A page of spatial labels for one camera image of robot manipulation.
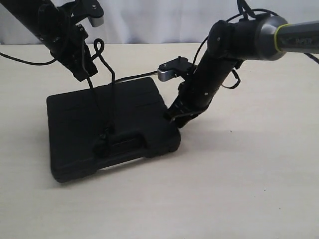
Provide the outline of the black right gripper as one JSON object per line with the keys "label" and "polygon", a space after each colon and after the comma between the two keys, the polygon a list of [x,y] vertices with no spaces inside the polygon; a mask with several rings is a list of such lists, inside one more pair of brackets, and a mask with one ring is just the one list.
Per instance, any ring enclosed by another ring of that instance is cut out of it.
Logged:
{"label": "black right gripper", "polygon": [[207,110],[211,101],[212,84],[185,84],[168,111],[163,114],[167,128],[172,130],[183,128]]}

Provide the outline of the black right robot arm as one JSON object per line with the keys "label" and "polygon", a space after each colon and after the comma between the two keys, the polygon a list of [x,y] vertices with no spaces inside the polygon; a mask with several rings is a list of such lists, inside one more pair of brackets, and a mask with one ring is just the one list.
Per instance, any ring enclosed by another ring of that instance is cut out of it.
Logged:
{"label": "black right robot arm", "polygon": [[160,81],[184,79],[164,117],[178,128],[184,127],[207,110],[227,76],[244,61],[275,61],[287,52],[317,54],[318,21],[289,24],[280,16],[261,14],[254,20],[216,22],[197,65],[181,56],[159,65]]}

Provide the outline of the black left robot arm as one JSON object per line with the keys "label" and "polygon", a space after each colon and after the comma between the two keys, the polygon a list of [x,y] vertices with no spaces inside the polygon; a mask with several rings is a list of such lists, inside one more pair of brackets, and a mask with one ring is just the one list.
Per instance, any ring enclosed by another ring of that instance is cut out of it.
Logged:
{"label": "black left robot arm", "polygon": [[80,21],[93,27],[103,24],[104,11],[97,0],[74,0],[55,6],[50,0],[2,0],[1,5],[49,50],[50,65],[59,62],[80,82],[98,70],[85,42],[87,31]]}

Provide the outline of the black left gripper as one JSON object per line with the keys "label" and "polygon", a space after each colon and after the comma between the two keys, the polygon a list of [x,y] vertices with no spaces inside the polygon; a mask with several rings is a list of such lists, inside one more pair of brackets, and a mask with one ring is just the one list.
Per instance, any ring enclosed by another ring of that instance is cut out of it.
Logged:
{"label": "black left gripper", "polygon": [[50,50],[51,55],[70,70],[79,82],[98,73],[85,42],[87,37],[88,33],[82,24],[73,25],[65,38],[56,40],[57,47]]}

